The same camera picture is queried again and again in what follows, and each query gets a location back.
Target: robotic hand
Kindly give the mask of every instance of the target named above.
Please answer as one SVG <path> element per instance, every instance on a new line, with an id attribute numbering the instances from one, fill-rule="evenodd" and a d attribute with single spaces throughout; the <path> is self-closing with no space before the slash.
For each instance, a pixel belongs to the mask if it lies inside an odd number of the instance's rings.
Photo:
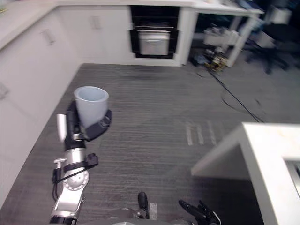
<path id="1" fill-rule="evenodd" d="M 185 211 L 195 216 L 198 225 L 221 225 L 221 220 L 217 214 L 209 209 L 201 200 L 199 200 L 198 208 L 181 199 L 178 203 Z"/>
<path id="2" fill-rule="evenodd" d="M 75 225 L 84 201 L 83 190 L 89 181 L 90 168 L 98 165 L 98 157 L 92 153 L 85 155 L 85 141 L 101 136 L 110 126 L 112 112 L 107 110 L 105 117 L 99 122 L 81 131 L 80 120 L 73 101 L 66 115 L 58 114 L 57 123 L 59 137 L 65 144 L 65 157 L 54 161 L 52 197 L 55 206 L 51 213 L 50 224 Z M 61 178 L 61 169 L 65 173 Z M 57 185 L 62 182 L 63 190 L 57 194 Z"/>

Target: plastic cup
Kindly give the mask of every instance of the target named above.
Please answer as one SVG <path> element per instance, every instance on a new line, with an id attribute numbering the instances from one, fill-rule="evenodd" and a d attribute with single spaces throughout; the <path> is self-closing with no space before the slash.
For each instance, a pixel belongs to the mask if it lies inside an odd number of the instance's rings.
<path id="1" fill-rule="evenodd" d="M 97 87 L 85 86 L 74 91 L 76 106 L 84 128 L 99 122 L 108 109 L 108 93 Z"/>

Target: oven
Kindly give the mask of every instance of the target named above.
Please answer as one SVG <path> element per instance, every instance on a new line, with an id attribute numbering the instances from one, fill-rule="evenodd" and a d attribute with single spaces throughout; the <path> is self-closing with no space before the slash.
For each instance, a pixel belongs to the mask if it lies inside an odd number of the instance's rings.
<path id="1" fill-rule="evenodd" d="M 180 7 L 131 6 L 131 49 L 136 58 L 172 59 Z"/>

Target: office chair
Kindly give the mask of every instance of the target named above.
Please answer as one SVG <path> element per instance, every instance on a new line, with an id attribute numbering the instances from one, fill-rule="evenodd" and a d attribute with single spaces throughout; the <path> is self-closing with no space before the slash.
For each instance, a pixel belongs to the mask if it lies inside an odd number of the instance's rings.
<path id="1" fill-rule="evenodd" d="M 252 54 L 247 57 L 246 62 L 250 62 L 257 57 L 266 59 L 267 67 L 265 72 L 267 74 L 271 74 L 274 62 L 279 63 L 279 66 L 283 70 L 287 70 L 289 65 L 278 56 L 278 48 L 285 42 L 298 41 L 300 39 L 300 31 L 288 24 L 272 23 L 270 25 L 266 25 L 263 32 L 274 39 L 274 47 L 262 48 L 255 45 L 255 48 L 251 50 Z"/>

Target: white cabinet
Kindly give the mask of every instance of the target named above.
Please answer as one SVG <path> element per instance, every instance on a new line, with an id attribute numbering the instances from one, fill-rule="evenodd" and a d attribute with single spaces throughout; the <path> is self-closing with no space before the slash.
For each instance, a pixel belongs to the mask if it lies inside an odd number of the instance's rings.
<path id="1" fill-rule="evenodd" d="M 0 205 L 79 67 L 55 17 L 34 24 L 0 52 Z"/>
<path id="2" fill-rule="evenodd" d="M 84 62 L 127 64 L 134 59 L 129 6 L 65 6 L 59 14 Z"/>

